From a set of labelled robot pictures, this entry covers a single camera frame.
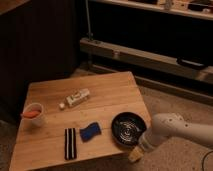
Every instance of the shelf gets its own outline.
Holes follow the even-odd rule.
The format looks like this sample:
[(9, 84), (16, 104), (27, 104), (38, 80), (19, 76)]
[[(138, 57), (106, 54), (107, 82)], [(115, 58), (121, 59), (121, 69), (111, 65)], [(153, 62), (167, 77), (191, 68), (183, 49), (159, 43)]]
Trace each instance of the shelf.
[(175, 15), (193, 17), (193, 18), (204, 19), (204, 20), (213, 20), (212, 13), (203, 13), (203, 12), (195, 12), (191, 10), (180, 10), (180, 9), (172, 9), (172, 8), (167, 10), (165, 9), (164, 5), (152, 5), (152, 4), (145, 4), (141, 2), (132, 2), (128, 0), (89, 0), (89, 1), (125, 6), (129, 8), (135, 8), (135, 9), (156, 11), (156, 12), (162, 12), (162, 13), (168, 13), (168, 14), (175, 14)]

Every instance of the cabinet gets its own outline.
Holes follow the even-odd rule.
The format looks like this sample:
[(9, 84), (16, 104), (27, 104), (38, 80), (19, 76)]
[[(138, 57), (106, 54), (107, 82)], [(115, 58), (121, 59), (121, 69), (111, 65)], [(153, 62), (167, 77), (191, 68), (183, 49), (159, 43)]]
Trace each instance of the cabinet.
[(80, 29), (90, 37), (81, 35), (82, 51), (213, 84), (207, 42), (213, 40), (213, 14), (125, 0), (86, 2), (89, 29)]
[(20, 119), (28, 84), (76, 68), (75, 5), (31, 0), (0, 16), (0, 119)]

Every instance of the floor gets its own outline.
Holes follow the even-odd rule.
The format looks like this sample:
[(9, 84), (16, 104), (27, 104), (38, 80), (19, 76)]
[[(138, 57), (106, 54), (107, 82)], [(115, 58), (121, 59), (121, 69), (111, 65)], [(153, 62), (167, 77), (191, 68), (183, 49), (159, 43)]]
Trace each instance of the floor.
[[(94, 74), (78, 68), (72, 77)], [(139, 86), (145, 104), (151, 115), (175, 112), (188, 122), (213, 124), (213, 106), (187, 100), (166, 92)], [(15, 142), (17, 128), (0, 122), (0, 171), (7, 171)], [(130, 163), (126, 155), (118, 155), (84, 161), (77, 164), (43, 169), (46, 171), (200, 171), (208, 148), (185, 139), (173, 137), (155, 151), (144, 154), (137, 163)], [(213, 170), (213, 153), (205, 160), (205, 171)]]

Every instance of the wooden cabinet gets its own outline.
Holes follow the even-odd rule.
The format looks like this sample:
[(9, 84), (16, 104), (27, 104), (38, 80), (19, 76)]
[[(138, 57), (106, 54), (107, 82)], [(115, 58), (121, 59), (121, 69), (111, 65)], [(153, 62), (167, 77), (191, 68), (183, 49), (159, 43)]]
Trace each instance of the wooden cabinet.
[(31, 0), (0, 16), (0, 107), (19, 119), (28, 83), (64, 78), (75, 69), (75, 5)]

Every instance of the black object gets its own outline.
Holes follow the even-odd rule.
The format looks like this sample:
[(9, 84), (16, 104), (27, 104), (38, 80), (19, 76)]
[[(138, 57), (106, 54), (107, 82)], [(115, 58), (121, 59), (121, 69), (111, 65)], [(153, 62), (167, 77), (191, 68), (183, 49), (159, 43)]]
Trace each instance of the black object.
[(193, 11), (203, 11), (204, 8), (208, 8), (211, 5), (210, 0), (193, 0), (189, 3), (188, 9)]
[(119, 144), (132, 147), (138, 144), (139, 137), (146, 130), (146, 124), (137, 114), (124, 112), (113, 119), (111, 129)]
[(75, 128), (65, 129), (65, 160), (77, 158)]
[(98, 134), (101, 134), (101, 129), (97, 122), (93, 122), (86, 128), (80, 129), (80, 136), (83, 142), (89, 141), (92, 137)]
[(198, 64), (198, 63), (192, 64), (190, 61), (187, 62), (187, 61), (184, 61), (183, 59), (180, 59), (180, 58), (177, 58), (177, 63), (179, 65), (182, 65), (182, 66), (185, 66), (185, 67), (188, 67), (188, 68), (192, 68), (192, 69), (196, 69), (196, 70), (201, 70), (201, 69), (208, 67), (208, 65), (205, 65), (205, 64)]

